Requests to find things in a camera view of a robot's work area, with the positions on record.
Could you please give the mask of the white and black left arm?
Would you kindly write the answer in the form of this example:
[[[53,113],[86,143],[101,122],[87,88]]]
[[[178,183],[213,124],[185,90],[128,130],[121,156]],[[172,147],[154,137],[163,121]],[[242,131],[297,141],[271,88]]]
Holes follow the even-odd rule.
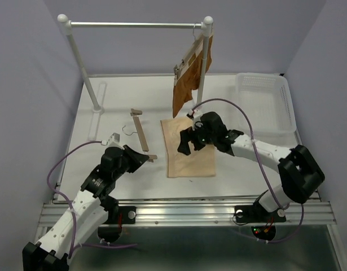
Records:
[[[68,270],[76,251],[87,245],[88,237],[104,222],[119,218],[118,200],[110,196],[116,181],[125,173],[134,173],[149,159],[127,145],[107,147],[54,226],[23,248],[23,269]]]

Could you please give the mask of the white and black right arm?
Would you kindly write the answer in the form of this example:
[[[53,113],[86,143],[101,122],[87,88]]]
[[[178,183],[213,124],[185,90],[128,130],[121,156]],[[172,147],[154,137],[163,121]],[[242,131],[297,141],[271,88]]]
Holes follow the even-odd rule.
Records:
[[[291,203],[304,204],[325,179],[324,173],[303,145],[294,148],[280,147],[257,141],[239,130],[229,130],[215,112],[193,117],[193,123],[180,131],[177,151],[189,156],[212,145],[218,151],[245,158],[268,167],[280,176],[280,185],[268,186],[252,205],[238,207],[240,223],[261,222],[275,215]]]

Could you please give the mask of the wooden clip hanger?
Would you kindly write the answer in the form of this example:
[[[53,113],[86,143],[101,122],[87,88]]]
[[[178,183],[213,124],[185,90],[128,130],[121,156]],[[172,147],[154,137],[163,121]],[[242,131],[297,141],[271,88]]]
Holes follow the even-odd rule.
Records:
[[[141,123],[140,118],[139,118],[142,115],[143,115],[143,111],[142,110],[131,108],[130,109],[130,116],[132,118],[135,130],[132,131],[132,132],[126,132],[125,131],[126,124],[125,124],[121,128],[121,131],[123,132],[124,135],[126,135],[128,137],[129,136],[133,136],[135,134],[137,136],[137,139],[138,139],[139,150],[143,154],[148,156],[148,162],[149,163],[153,163],[153,162],[155,162],[157,160],[157,155],[150,154],[150,148],[148,146],[147,138],[146,138],[146,135],[145,135],[144,130],[143,130],[142,123]]]

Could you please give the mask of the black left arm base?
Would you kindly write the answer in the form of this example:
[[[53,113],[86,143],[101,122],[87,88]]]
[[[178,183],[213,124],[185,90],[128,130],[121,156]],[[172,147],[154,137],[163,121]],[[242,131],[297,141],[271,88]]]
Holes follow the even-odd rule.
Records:
[[[123,235],[124,226],[135,224],[136,210],[136,206],[119,206],[115,211],[109,211],[107,220],[97,230],[101,242],[115,243]]]

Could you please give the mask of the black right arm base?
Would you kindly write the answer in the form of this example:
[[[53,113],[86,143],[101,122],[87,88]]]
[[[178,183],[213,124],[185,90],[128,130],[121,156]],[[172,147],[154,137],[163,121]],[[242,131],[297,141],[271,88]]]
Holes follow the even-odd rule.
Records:
[[[233,223],[238,226],[252,224],[251,232],[253,237],[258,241],[269,243],[276,236],[276,223],[284,223],[287,221],[285,214],[280,215],[281,209],[276,207],[273,211],[268,212],[259,200],[263,197],[262,193],[251,205],[238,205],[234,207],[232,217]]]

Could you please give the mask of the beige underwear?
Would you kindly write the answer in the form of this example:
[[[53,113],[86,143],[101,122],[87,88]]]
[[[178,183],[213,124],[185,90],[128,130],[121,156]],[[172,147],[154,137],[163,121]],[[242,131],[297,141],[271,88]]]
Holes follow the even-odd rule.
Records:
[[[195,151],[189,144],[191,155],[186,156],[177,151],[180,143],[179,132],[192,126],[187,117],[161,120],[161,128],[167,155],[167,176],[177,177],[214,177],[216,175],[215,149],[212,145]]]

